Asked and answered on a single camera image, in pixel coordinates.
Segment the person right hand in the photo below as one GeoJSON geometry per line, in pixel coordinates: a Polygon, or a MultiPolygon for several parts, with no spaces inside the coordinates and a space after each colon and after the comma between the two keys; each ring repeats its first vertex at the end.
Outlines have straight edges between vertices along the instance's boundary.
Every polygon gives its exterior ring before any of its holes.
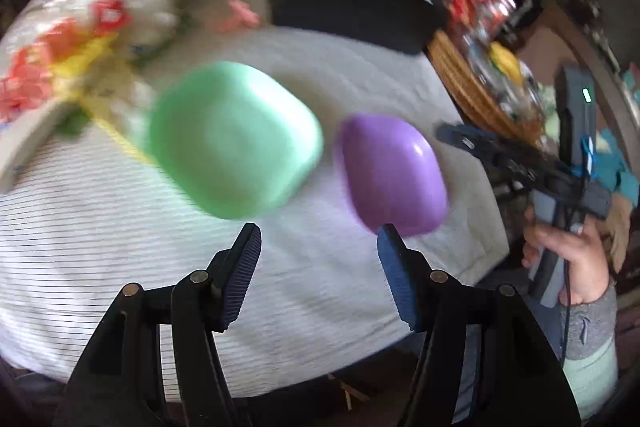
{"type": "Polygon", "coordinates": [[[587,216],[582,231],[570,233],[538,222],[533,206],[526,209],[524,217],[523,267],[530,269],[539,260],[541,248],[549,249],[568,262],[570,283],[559,292],[562,305],[588,305],[599,300],[610,286],[610,272],[598,221],[587,216]]]}

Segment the grey green sleeve forearm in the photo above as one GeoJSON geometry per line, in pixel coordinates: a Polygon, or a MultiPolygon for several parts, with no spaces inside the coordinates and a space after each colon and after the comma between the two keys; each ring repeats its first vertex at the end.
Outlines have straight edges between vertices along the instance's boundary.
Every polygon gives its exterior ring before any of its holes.
{"type": "Polygon", "coordinates": [[[617,300],[613,281],[593,303],[560,306],[561,323],[570,311],[563,364],[582,421],[596,415],[614,395],[618,380],[615,347],[617,300]]]}

